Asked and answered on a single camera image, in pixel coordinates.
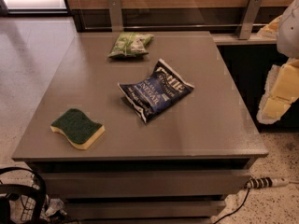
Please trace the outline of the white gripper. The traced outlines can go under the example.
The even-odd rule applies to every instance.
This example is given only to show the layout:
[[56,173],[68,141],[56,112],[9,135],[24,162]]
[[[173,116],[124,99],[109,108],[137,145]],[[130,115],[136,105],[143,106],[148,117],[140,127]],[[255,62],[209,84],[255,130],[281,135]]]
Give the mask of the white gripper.
[[299,0],[293,0],[282,16],[262,27],[257,36],[277,39],[278,52],[293,58],[282,66],[273,64],[265,81],[256,118],[261,124],[273,124],[299,98]]

